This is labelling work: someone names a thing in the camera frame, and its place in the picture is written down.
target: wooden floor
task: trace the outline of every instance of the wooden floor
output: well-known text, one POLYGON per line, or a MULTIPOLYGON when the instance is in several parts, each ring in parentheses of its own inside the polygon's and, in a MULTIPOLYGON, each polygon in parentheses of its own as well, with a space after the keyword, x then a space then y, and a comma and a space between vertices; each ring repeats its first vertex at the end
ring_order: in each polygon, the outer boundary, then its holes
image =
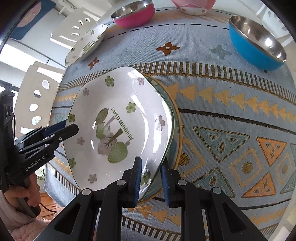
MULTIPOLYGON (((41 193, 41 203, 50 210, 56 211, 59 205, 56 204, 47 193, 41 193)), ((40 205, 41 213, 37 217, 38 219, 48 219, 52 220, 54 218, 54 213, 47 211, 44 207, 40 205)))

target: floral plate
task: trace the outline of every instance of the floral plate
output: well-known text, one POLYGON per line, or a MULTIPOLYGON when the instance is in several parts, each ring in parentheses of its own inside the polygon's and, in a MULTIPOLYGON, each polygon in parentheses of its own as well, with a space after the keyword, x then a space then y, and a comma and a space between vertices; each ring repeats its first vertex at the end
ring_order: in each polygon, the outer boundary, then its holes
POLYGON ((80 40, 74 45, 66 57, 66 67, 77 60, 83 60, 89 56, 98 45, 102 42, 108 26, 100 24, 94 29, 86 32, 86 34, 80 38, 80 40))
MULTIPOLYGON (((162 83, 160 83, 158 80, 152 78, 147 74, 144 74, 144 76, 154 86, 154 88, 157 89, 157 91, 168 102, 171 109, 173 110, 173 115, 175 119, 175 131, 174 131, 173 139, 170 144, 166 157, 168 159, 169 168, 177 169, 178 162, 181 156, 182 141, 183 141, 182 122, 181 122, 181 116, 180 116, 177 104, 175 103, 174 99, 170 96, 170 94, 166 91, 166 88, 163 86, 162 83)), ((149 190, 146 192, 145 196, 141 200, 139 200, 140 203, 146 202, 149 199, 155 197, 160 192, 161 188, 162 188, 161 175, 160 175, 160 172, 158 172, 149 190)))
POLYGON ((106 188, 140 156, 142 199, 167 154, 174 122, 167 101, 133 67, 120 67, 87 82, 66 123, 75 123, 79 131, 64 141, 79 188, 106 188))

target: human hand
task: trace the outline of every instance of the human hand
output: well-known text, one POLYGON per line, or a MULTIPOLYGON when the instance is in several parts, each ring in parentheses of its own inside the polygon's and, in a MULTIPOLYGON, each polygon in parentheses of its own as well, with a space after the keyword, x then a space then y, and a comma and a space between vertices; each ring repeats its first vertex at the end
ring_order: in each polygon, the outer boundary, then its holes
POLYGON ((40 204, 40 186, 37 184, 37 175, 33 173, 29 176, 29 187, 23 188, 21 186, 9 186, 4 196, 7 202, 17 210, 22 210, 22 206, 18 202, 17 198, 28 198, 28 205, 37 207, 40 204))

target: silver rivet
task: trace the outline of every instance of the silver rivet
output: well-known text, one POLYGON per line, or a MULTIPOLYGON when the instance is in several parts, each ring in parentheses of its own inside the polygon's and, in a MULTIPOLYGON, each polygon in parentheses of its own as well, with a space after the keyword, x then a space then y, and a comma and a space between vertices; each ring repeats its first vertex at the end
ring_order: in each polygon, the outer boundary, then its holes
POLYGON ((82 194, 83 194, 84 196, 87 196, 87 195, 91 194, 91 190, 90 190, 90 189, 84 189, 84 190, 82 191, 82 194))
POLYGON ((116 184, 118 185, 118 186, 123 186, 124 184, 125 184, 126 182, 125 182, 125 180, 118 180, 117 182, 116 182, 116 184))
POLYGON ((220 188, 213 188, 213 193, 216 193, 216 194, 220 194, 221 193, 221 189, 220 188))
POLYGON ((184 180, 184 179, 180 179, 180 180, 178 181, 178 184, 181 185, 181 186, 185 186, 185 185, 187 184, 187 181, 184 180))

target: pink cartoon bowl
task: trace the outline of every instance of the pink cartoon bowl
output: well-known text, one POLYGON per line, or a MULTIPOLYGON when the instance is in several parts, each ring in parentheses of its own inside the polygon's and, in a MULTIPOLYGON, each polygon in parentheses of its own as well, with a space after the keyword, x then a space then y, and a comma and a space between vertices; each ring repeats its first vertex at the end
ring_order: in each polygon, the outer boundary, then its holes
POLYGON ((121 27, 133 28, 147 23, 155 13, 152 0, 142 0, 128 4, 111 15, 113 21, 121 27))
POLYGON ((172 0, 172 2, 183 13, 200 16, 211 10, 216 0, 172 0))

